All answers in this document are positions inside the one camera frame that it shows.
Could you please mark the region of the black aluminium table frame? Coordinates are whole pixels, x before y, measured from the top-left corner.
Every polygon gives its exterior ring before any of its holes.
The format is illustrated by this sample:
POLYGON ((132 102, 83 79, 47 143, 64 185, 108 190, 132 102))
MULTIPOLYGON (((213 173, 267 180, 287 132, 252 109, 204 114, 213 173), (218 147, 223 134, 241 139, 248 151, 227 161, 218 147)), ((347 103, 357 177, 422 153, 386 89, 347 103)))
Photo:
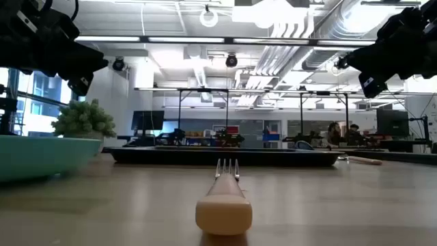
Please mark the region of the black aluminium table frame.
POLYGON ((437 166, 437 154, 415 154, 409 152, 377 152, 364 150, 344 150, 350 156, 437 166))

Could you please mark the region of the black background rig frame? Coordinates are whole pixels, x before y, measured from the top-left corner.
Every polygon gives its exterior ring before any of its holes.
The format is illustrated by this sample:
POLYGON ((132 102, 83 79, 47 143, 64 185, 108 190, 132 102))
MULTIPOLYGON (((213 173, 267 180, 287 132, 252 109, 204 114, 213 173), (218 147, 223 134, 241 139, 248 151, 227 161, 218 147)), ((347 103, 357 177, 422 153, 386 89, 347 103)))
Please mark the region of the black background rig frame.
POLYGON ((345 111, 346 111, 346 129, 348 130, 350 127, 350 120, 349 120, 349 94, 347 92, 330 92, 327 90, 323 90, 323 91, 300 91, 299 92, 299 100, 300 100, 300 134, 303 135, 304 134, 304 124, 303 124, 303 95, 304 94, 308 94, 308 95, 313 95, 315 94, 316 96, 335 96, 337 97, 344 105, 345 105, 345 111))
POLYGON ((179 100, 178 100, 178 128, 180 128, 180 120, 181 120, 181 110, 182 110, 182 92, 223 92, 226 93, 226 116, 225 116, 225 131, 227 132, 228 129, 228 120, 229 120, 229 89, 221 89, 221 88, 209 88, 209 87, 194 87, 194 88, 177 88, 177 91, 179 91, 179 100))

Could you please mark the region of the black computer monitor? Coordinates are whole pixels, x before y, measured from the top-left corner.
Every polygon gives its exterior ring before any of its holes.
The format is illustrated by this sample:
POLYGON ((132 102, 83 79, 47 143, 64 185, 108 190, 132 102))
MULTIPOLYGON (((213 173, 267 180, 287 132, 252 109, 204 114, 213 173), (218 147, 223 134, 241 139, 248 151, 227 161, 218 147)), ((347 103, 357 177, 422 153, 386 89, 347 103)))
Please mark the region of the black computer monitor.
POLYGON ((406 137, 410 133, 409 117, 406 111, 378 109, 377 134, 406 137))
POLYGON ((153 137, 154 131, 163 129, 164 111, 134 111, 131 129, 134 136, 153 137))

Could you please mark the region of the black tray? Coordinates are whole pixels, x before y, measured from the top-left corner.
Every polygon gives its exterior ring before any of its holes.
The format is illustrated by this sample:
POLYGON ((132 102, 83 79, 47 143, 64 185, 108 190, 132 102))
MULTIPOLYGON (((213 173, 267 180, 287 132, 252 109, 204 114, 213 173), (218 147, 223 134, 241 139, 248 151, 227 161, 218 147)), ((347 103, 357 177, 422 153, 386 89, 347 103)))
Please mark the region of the black tray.
POLYGON ((209 165, 219 160, 241 166, 330 167, 343 152, 299 149, 149 146, 104 148, 117 163, 145 165, 209 165))

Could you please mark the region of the black equipment stand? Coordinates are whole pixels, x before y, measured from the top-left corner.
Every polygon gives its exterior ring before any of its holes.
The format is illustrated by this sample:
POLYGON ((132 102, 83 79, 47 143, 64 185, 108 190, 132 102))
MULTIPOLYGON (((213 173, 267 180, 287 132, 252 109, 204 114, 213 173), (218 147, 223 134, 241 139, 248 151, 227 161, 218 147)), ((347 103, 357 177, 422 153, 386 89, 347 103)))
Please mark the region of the black equipment stand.
POLYGON ((15 135, 12 129, 12 116, 17 110, 17 100, 12 97, 11 89, 0 84, 0 135, 15 135))

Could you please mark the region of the person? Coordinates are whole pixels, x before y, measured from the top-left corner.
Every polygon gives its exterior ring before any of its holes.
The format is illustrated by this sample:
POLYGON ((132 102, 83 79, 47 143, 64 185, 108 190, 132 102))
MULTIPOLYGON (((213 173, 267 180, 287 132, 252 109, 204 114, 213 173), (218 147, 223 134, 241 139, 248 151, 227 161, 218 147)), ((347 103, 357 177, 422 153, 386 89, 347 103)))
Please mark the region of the person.
POLYGON ((345 138, 349 146, 363 145, 363 136, 360 134, 359 126, 357 124, 351 124, 347 130, 345 138))
POLYGON ((329 124, 327 141, 330 146, 338 146, 343 141, 341 129, 337 122, 332 122, 329 124))

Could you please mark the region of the overhead light bar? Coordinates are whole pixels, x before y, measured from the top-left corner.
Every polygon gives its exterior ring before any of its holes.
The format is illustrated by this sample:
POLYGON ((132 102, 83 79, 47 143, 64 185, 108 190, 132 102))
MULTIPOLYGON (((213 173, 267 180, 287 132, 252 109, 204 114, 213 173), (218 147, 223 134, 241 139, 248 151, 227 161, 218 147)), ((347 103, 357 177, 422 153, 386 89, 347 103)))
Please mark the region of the overhead light bar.
POLYGON ((239 38, 212 36, 79 36, 77 42, 150 43, 150 44, 223 44, 259 46, 319 46, 362 47, 374 40, 315 39, 315 38, 239 38))

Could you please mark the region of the green plant in pot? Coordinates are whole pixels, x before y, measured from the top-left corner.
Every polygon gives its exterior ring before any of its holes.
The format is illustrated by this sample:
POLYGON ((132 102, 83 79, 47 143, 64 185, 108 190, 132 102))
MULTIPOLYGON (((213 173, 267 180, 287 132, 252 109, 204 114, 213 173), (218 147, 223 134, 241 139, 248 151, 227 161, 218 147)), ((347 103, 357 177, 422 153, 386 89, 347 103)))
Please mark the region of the green plant in pot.
POLYGON ((99 140, 98 152, 103 150, 105 137, 116 137, 114 119, 99 105, 98 99, 71 100, 59 111, 57 119, 51 122, 54 136, 99 140))

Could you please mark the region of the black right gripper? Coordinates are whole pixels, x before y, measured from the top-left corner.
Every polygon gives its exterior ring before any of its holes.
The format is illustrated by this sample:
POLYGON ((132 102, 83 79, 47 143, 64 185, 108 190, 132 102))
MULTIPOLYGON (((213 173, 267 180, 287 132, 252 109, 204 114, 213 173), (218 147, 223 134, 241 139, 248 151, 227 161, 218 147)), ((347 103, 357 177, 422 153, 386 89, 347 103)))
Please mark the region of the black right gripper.
POLYGON ((358 79, 367 98, 387 90, 394 75, 402 80, 437 76, 437 0, 390 17, 375 43, 352 51, 346 61, 361 72, 358 79))

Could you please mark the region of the fork with wooden handle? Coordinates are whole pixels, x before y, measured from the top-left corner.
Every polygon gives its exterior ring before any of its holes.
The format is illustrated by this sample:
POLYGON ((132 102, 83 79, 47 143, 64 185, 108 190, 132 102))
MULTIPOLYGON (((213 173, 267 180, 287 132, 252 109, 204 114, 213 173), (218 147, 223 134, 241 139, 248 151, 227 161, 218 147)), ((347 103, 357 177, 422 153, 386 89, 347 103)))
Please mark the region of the fork with wooden handle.
POLYGON ((239 180, 238 159, 217 161, 214 182, 195 207, 195 222, 201 230, 213 235, 233 236, 251 228, 253 209, 239 180))

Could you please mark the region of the spoon with wooden handle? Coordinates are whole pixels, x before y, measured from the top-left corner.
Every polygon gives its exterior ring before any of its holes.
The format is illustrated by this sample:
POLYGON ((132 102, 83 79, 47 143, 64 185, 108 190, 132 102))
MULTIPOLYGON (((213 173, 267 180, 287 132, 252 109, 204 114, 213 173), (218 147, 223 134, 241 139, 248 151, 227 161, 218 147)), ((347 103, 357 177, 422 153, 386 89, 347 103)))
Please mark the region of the spoon with wooden handle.
POLYGON ((355 161, 357 163, 362 163, 362 164, 366 164, 366 165, 382 165, 381 160, 368 159, 368 158, 359 157, 359 156, 341 155, 337 159, 341 160, 341 161, 355 161))

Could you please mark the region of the red sign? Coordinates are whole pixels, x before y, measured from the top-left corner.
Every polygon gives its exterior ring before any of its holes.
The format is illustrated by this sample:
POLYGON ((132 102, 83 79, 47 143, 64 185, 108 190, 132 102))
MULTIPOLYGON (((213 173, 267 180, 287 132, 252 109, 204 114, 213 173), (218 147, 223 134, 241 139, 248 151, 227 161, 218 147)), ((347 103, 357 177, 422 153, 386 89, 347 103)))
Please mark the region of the red sign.
POLYGON ((215 124, 212 126, 212 130, 214 132, 219 132, 219 131, 226 131, 226 133, 228 134, 232 134, 232 135, 236 135, 240 132, 240 126, 239 125, 218 125, 215 124))

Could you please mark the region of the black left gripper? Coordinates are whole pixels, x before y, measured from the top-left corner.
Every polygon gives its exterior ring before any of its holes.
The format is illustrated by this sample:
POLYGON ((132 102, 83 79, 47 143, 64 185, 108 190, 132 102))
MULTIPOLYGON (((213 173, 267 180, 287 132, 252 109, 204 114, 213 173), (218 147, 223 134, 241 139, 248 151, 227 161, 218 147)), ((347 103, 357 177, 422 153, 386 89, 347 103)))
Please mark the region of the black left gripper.
POLYGON ((72 18, 52 4, 0 0, 0 67, 59 76, 75 94, 85 96, 94 72, 109 62, 102 52, 74 40, 79 30, 72 18))

